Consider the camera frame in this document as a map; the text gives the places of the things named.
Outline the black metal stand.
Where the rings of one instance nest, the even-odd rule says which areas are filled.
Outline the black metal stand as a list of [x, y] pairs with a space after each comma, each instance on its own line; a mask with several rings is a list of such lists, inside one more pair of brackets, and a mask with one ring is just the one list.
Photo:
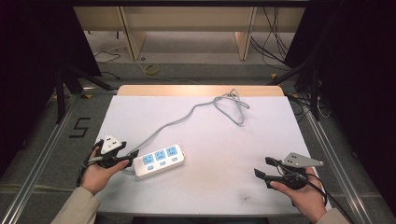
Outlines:
[[86, 73], [85, 71], [75, 67], [74, 65], [65, 65], [55, 74], [55, 90], [57, 96], [57, 121], [59, 124], [65, 116], [66, 107], [64, 101], [64, 87], [66, 87], [72, 94], [81, 94], [83, 87], [78, 79], [82, 77], [92, 84], [106, 90], [113, 91], [114, 87], [106, 84], [104, 81], [99, 80]]
[[305, 91], [310, 88], [310, 110], [316, 121], [319, 121], [318, 109], [318, 69], [315, 64], [307, 59], [300, 65], [292, 68], [289, 72], [269, 82], [270, 86], [281, 84], [293, 76], [298, 75], [294, 88], [297, 91]]

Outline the white table cover sheet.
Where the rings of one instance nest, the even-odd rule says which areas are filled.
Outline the white table cover sheet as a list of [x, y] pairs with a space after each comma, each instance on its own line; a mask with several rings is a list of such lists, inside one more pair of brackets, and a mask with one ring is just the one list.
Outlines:
[[99, 134], [145, 155], [179, 145], [180, 166], [146, 178], [120, 172], [98, 193], [100, 212], [170, 217], [294, 215], [290, 199], [257, 178], [276, 175], [265, 158], [308, 153], [288, 99], [242, 97], [246, 107], [208, 97], [116, 96]]

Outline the person's right hand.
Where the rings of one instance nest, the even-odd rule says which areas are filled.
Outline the person's right hand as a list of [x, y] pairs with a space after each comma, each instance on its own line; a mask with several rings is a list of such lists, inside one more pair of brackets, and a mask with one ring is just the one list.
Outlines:
[[323, 196], [321, 195], [321, 183], [315, 178], [314, 170], [311, 167], [306, 167], [305, 171], [308, 181], [315, 185], [318, 190], [310, 185], [306, 185], [299, 190], [294, 190], [275, 181], [272, 181], [270, 185], [275, 190], [287, 195], [300, 213], [307, 217], [312, 224], [316, 224], [327, 213], [327, 210], [324, 205]]

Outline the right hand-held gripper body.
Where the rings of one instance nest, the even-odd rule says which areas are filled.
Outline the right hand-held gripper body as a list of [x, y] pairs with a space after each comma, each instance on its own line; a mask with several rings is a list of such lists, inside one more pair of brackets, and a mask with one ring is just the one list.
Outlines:
[[306, 167], [323, 165], [323, 161], [308, 158], [295, 152], [291, 152], [283, 160], [275, 160], [275, 167], [280, 168], [283, 172], [282, 182], [290, 189], [301, 189], [305, 186], [305, 180], [307, 179]]

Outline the person's left hand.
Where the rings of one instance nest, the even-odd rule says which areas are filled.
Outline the person's left hand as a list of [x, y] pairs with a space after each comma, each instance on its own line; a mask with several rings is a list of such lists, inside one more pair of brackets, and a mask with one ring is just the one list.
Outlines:
[[119, 162], [110, 168], [103, 168], [98, 164], [93, 163], [83, 174], [80, 185], [92, 195], [96, 195], [105, 188], [106, 184], [114, 174], [123, 170], [124, 168], [124, 162]]

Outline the white power strip blue sockets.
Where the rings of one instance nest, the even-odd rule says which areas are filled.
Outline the white power strip blue sockets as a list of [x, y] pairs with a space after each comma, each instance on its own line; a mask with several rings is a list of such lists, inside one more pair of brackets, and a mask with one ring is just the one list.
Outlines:
[[133, 160], [134, 176], [146, 178], [173, 169], [184, 163], [185, 154], [179, 145], [159, 149]]

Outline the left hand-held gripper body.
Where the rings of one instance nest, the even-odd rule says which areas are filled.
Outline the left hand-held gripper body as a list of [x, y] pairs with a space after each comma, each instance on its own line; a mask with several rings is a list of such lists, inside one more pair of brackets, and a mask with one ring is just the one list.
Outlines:
[[97, 142], [93, 148], [97, 148], [92, 163], [97, 163], [103, 168], [110, 168], [121, 161], [128, 159], [119, 158], [118, 153], [126, 147], [126, 142], [121, 142], [112, 135], [106, 135]]

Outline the dark curtain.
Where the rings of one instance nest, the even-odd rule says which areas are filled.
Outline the dark curtain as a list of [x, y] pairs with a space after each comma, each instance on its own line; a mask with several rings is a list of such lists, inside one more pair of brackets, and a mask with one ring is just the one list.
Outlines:
[[396, 0], [308, 0], [287, 64], [307, 58], [336, 12], [321, 47], [320, 93], [396, 215]]
[[44, 0], [0, 0], [0, 177], [72, 65], [99, 76], [73, 7]]

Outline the light wooden desk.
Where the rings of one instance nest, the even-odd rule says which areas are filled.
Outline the light wooden desk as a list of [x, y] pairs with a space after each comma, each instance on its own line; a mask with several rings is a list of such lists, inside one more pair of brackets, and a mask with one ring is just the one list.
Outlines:
[[120, 31], [130, 58], [138, 58], [148, 32], [233, 32], [241, 60], [248, 57], [253, 32], [298, 30], [302, 7], [75, 7], [85, 31]]

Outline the yellow tape roll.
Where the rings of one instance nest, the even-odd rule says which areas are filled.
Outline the yellow tape roll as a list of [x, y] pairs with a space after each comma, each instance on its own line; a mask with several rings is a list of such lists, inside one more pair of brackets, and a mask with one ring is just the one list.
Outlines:
[[157, 64], [149, 64], [144, 68], [145, 74], [148, 76], [154, 76], [159, 73], [160, 66]]

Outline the aluminium floor rail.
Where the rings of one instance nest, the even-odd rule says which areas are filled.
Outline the aluminium floor rail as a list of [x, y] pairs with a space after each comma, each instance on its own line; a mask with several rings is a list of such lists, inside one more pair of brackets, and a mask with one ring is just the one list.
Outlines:
[[66, 100], [66, 114], [55, 122], [50, 102], [20, 151], [0, 178], [0, 224], [49, 224], [76, 181], [83, 140], [74, 138], [78, 108], [83, 101]]
[[331, 138], [326, 134], [321, 123], [317, 121], [312, 114], [313, 109], [307, 105], [302, 105], [302, 110], [304, 111], [303, 117], [308, 120], [310, 127], [318, 139], [320, 147], [329, 162], [329, 166], [332, 168], [337, 183], [341, 191], [343, 191], [353, 217], [356, 218], [356, 224], [374, 224], [374, 220], [370, 216], [368, 208], [353, 184], [351, 176], [347, 173], [346, 167], [335, 151]]

